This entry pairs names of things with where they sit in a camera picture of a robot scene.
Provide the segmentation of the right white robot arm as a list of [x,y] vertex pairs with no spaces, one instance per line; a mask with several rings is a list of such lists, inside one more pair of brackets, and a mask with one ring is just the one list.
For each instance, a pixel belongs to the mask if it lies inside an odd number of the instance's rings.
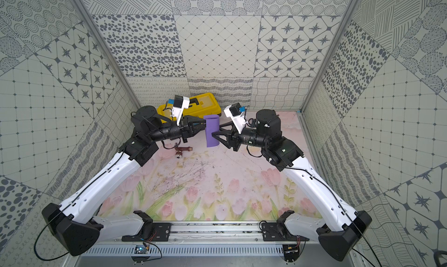
[[230,122],[206,127],[208,139],[234,151],[241,145],[260,148],[261,156],[298,186],[322,216],[317,219],[287,210],[275,223],[261,226],[264,239],[293,241],[299,237],[317,241],[334,260],[343,261],[363,238],[372,222],[371,216],[355,210],[323,181],[304,152],[283,136],[281,120],[275,111],[260,110],[248,123],[245,108],[235,104],[225,109],[225,115]]

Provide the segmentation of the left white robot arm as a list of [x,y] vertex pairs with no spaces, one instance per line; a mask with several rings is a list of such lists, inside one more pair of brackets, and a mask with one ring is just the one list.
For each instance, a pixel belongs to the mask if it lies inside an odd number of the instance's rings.
[[206,128],[204,119],[187,115],[172,120],[158,114],[153,106],[138,109],[131,121],[135,127],[132,136],[111,161],[72,196],[43,209],[46,227],[72,256],[81,255],[104,240],[150,239],[154,234],[153,219],[143,211],[113,218],[98,217],[95,213],[128,177],[152,158],[159,142],[176,139],[186,142]]

